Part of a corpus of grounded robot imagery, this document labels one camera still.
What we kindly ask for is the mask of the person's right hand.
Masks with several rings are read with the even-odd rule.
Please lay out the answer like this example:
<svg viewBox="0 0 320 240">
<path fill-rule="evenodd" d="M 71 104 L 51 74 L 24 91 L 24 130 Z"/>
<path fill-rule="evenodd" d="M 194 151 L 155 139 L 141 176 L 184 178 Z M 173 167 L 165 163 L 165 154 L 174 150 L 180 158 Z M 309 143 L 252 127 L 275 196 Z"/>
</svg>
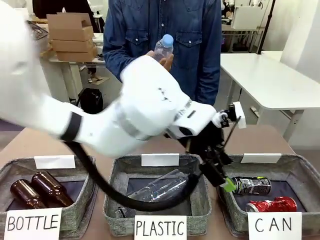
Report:
<svg viewBox="0 0 320 240">
<path fill-rule="evenodd" d="M 153 59 L 156 59 L 156 54 L 152 50 L 147 52 L 146 55 L 152 57 Z M 167 58 L 162 58 L 158 60 L 158 62 L 169 72 L 172 68 L 173 60 L 174 54 L 172 53 Z"/>
</svg>

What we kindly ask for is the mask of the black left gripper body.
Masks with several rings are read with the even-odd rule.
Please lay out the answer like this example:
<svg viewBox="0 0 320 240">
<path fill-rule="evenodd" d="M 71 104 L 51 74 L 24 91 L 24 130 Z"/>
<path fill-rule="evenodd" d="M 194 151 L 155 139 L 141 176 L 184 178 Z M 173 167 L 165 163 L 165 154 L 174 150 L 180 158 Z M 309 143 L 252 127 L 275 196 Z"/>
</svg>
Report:
<svg viewBox="0 0 320 240">
<path fill-rule="evenodd" d="M 196 136 L 182 137 L 178 142 L 186 149 L 189 144 L 189 153 L 198 155 L 202 160 L 207 157 L 206 150 L 210 147 L 213 150 L 217 145 L 221 145 L 224 141 L 223 130 L 216 127 L 212 121 Z"/>
</svg>

